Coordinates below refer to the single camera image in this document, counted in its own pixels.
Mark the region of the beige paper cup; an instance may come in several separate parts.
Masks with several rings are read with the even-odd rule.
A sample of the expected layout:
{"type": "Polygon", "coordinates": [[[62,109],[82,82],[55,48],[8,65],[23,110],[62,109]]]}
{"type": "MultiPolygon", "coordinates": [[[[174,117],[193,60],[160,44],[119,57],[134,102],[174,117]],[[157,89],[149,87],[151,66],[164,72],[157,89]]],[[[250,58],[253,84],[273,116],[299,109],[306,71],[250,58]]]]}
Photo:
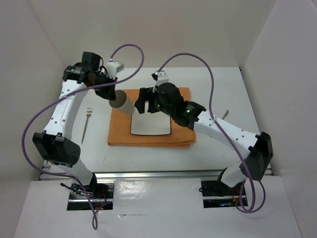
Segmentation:
{"type": "Polygon", "coordinates": [[[109,105],[126,114],[131,116],[135,112],[135,107],[130,100],[127,93],[123,90],[115,90],[115,100],[109,100],[109,105]]]}

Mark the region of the white square plate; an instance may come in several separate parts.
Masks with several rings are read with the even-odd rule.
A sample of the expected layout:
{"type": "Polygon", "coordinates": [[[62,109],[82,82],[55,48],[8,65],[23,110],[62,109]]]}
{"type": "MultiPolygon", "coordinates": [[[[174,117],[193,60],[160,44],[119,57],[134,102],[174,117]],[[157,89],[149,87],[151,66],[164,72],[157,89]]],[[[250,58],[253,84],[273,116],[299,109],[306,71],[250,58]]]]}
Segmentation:
{"type": "Polygon", "coordinates": [[[170,117],[162,112],[148,113],[148,102],[145,103],[145,113],[139,114],[137,109],[131,118],[132,135],[161,136],[171,134],[170,117]]]}

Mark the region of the silver fork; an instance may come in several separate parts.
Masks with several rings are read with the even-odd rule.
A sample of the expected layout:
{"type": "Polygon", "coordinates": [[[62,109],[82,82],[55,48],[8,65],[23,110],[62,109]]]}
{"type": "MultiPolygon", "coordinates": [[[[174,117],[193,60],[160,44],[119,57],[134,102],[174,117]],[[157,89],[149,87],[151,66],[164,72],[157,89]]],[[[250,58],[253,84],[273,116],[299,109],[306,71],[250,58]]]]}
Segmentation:
{"type": "Polygon", "coordinates": [[[85,135],[86,135],[86,130],[87,130],[88,122],[89,122],[89,118],[91,117],[91,115],[92,115],[92,108],[88,107],[87,108],[87,112],[86,112],[85,125],[84,125],[84,129],[83,129],[83,133],[82,133],[81,144],[83,144],[83,142],[84,142],[85,135]]]}

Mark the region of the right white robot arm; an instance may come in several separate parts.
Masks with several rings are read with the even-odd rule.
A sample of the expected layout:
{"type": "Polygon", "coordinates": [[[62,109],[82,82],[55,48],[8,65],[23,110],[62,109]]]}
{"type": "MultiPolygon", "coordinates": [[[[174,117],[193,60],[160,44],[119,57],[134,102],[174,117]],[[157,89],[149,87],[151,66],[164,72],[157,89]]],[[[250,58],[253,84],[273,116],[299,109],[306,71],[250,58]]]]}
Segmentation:
{"type": "Polygon", "coordinates": [[[184,100],[172,83],[141,88],[134,105],[140,114],[162,112],[179,126],[208,135],[239,152],[242,162],[224,169],[217,179],[216,189],[221,194],[228,194],[247,178],[261,181],[273,157],[270,135],[248,132],[211,116],[204,106],[184,100]]]}

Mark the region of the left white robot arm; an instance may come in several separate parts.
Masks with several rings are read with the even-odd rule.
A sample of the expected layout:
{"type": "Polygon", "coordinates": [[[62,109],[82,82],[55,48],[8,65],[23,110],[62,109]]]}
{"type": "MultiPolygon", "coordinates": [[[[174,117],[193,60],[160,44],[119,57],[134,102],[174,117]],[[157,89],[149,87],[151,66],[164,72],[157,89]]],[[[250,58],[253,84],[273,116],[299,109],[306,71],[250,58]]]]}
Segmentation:
{"type": "Polygon", "coordinates": [[[88,92],[87,88],[116,82],[117,73],[124,69],[124,65],[118,61],[110,60],[104,66],[100,66],[100,61],[99,55],[84,52],[80,62],[64,70],[60,94],[62,101],[57,103],[43,132],[34,133],[32,138],[43,159],[82,182],[80,191],[87,198],[96,196],[101,187],[95,174],[81,161],[80,146],[71,140],[75,118],[88,92]]]}

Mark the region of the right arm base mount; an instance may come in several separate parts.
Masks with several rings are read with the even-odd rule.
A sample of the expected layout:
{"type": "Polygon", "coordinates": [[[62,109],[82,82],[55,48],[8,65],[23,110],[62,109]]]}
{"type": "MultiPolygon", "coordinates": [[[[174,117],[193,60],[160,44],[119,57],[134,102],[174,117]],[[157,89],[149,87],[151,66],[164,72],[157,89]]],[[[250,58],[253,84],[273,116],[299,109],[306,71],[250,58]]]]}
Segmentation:
{"type": "Polygon", "coordinates": [[[203,196],[204,208],[235,207],[239,202],[242,182],[230,188],[216,180],[203,180],[199,192],[203,196]]]}

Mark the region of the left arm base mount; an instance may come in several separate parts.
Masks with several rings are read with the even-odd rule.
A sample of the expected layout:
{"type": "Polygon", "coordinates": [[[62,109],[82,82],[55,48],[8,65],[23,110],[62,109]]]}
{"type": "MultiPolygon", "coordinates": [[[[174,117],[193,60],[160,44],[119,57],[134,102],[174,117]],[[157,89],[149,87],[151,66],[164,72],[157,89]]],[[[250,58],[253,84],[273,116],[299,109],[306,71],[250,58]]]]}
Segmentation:
{"type": "MultiPolygon", "coordinates": [[[[60,183],[60,185],[70,191],[67,211],[85,211],[91,209],[88,199],[79,185],[75,183],[73,183],[71,186],[68,186],[64,183],[60,183]]],[[[107,183],[99,183],[98,186],[99,191],[97,191],[97,193],[93,193],[91,190],[86,188],[93,208],[95,210],[112,210],[114,182],[109,181],[107,183]]]]}

